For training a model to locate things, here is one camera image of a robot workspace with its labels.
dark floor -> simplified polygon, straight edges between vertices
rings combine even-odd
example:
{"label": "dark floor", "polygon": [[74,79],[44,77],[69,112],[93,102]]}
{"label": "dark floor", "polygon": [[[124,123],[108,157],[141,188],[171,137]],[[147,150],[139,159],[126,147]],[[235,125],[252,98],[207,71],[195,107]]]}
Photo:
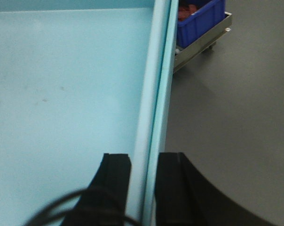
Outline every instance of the dark floor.
{"label": "dark floor", "polygon": [[[284,0],[227,0],[227,11],[232,31],[174,75],[166,151],[284,226]],[[269,225],[213,193],[216,225]]]}

